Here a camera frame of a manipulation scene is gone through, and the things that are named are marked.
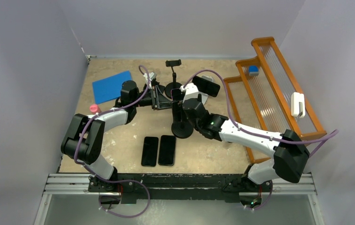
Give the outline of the purple-cased phone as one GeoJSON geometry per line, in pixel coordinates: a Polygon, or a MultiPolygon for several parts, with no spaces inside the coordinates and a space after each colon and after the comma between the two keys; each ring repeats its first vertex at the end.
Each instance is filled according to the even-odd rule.
{"type": "Polygon", "coordinates": [[[182,101],[184,93],[180,89],[171,89],[171,97],[173,101],[182,101]]]}

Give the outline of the black round-base pole stand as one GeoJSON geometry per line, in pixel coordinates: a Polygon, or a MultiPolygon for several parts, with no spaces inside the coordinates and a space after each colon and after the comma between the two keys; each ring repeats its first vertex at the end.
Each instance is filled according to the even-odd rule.
{"type": "Polygon", "coordinates": [[[178,60],[166,60],[165,61],[166,67],[171,68],[172,70],[172,82],[166,85],[164,92],[165,95],[169,98],[172,99],[172,90],[179,88],[181,84],[177,82],[177,73],[174,71],[174,67],[180,66],[181,65],[181,59],[178,60]]]}

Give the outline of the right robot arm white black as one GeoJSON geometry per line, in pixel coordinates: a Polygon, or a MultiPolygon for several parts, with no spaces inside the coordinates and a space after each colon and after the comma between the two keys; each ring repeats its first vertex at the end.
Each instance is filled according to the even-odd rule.
{"type": "Polygon", "coordinates": [[[276,178],[290,183],[300,181],[310,153],[293,130],[279,133],[239,124],[227,116],[209,113],[199,98],[179,103],[188,122],[205,138],[237,143],[269,156],[268,160],[247,167],[242,177],[242,186],[246,190],[252,191],[276,178]]]}

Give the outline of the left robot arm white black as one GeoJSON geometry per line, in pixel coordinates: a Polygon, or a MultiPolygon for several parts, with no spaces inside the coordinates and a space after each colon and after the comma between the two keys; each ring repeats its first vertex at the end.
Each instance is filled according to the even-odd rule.
{"type": "Polygon", "coordinates": [[[60,150],[97,176],[105,191],[112,192],[118,187],[118,172],[101,155],[104,133],[129,124],[137,113],[137,107],[151,106],[153,110],[163,110],[171,108],[171,104],[170,99],[159,93],[158,85],[153,88],[146,85],[143,91],[139,91],[134,81],[125,81],[113,108],[93,115],[78,113],[73,116],[60,150]]]}

